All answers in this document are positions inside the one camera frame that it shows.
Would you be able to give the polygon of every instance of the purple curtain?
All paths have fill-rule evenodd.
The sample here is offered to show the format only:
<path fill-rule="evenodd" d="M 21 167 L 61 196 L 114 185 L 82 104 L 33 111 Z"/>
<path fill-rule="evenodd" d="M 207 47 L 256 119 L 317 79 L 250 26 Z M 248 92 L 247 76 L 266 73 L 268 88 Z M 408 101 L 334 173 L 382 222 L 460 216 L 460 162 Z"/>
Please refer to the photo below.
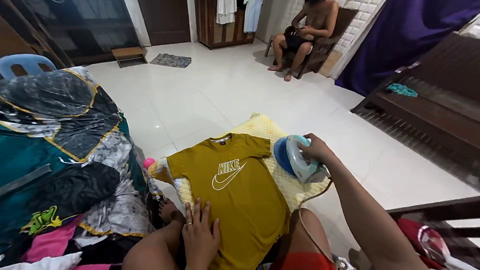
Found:
<path fill-rule="evenodd" d="M 368 95 L 480 13 L 480 0 L 387 0 L 335 84 Z"/>

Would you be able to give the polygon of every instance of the red clothing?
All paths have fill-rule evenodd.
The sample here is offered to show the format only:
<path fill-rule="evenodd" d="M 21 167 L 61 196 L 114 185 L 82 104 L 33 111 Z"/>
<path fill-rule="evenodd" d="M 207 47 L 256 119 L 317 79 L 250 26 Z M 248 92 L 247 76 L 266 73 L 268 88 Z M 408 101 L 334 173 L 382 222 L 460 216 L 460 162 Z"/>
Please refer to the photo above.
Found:
<path fill-rule="evenodd" d="M 335 270 L 335 265 L 320 253 L 298 252 L 278 258 L 270 270 Z"/>

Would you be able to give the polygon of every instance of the barefoot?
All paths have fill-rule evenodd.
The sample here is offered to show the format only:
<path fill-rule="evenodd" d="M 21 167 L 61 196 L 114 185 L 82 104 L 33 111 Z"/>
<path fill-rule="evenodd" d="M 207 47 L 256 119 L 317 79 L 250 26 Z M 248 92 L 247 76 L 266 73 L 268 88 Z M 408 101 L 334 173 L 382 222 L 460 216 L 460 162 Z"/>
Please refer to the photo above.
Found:
<path fill-rule="evenodd" d="M 286 82 L 289 82 L 292 80 L 292 72 L 287 72 L 287 75 L 285 75 L 285 78 L 283 79 Z"/>
<path fill-rule="evenodd" d="M 159 203 L 159 212 L 160 217 L 165 221 L 165 223 L 170 223 L 172 220 L 178 220 L 185 223 L 185 217 L 182 215 L 180 210 L 177 209 L 175 204 L 168 198 L 163 199 Z"/>
<path fill-rule="evenodd" d="M 276 65 L 271 68 L 268 68 L 269 71 L 281 71 L 282 70 L 282 65 Z"/>

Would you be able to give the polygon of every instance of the clothes iron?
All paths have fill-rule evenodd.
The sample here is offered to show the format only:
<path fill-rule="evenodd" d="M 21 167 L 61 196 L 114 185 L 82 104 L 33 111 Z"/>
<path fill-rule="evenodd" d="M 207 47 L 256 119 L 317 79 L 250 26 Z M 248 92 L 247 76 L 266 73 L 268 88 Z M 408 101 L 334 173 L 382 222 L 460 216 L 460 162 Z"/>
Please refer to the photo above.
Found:
<path fill-rule="evenodd" d="M 273 148 L 277 162 L 292 176 L 305 183 L 322 182 L 330 177 L 326 167 L 317 160 L 305 160 L 300 153 L 298 144 L 310 146 L 310 141 L 300 135 L 289 135 L 279 139 Z"/>

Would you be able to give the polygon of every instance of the hand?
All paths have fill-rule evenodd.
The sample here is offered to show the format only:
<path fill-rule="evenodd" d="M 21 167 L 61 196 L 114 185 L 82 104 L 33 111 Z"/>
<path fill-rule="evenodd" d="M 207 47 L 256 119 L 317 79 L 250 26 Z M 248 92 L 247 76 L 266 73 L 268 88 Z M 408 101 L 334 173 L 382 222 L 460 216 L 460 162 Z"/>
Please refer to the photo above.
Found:
<path fill-rule="evenodd" d="M 310 25 L 306 25 L 302 28 L 300 28 L 299 30 L 297 30 L 297 34 L 300 35 L 300 36 L 305 36 L 305 35 L 308 35 L 308 34 L 312 34 L 312 31 L 315 30 L 315 28 L 311 27 Z"/>
<path fill-rule="evenodd" d="M 333 151 L 328 148 L 327 144 L 322 139 L 315 136 L 315 134 L 310 133 L 304 135 L 304 137 L 312 140 L 310 146 L 304 146 L 303 144 L 298 145 L 299 149 L 303 151 L 304 156 L 318 160 L 325 165 L 328 165 L 328 163 L 336 159 Z"/>
<path fill-rule="evenodd" d="M 213 222 L 212 234 L 208 226 L 210 202 L 207 202 L 203 210 L 202 220 L 200 220 L 200 204 L 201 200 L 198 198 L 193 219 L 190 204 L 186 204 L 187 219 L 182 230 L 187 259 L 186 270 L 207 270 L 220 244 L 219 220 L 216 219 Z"/>

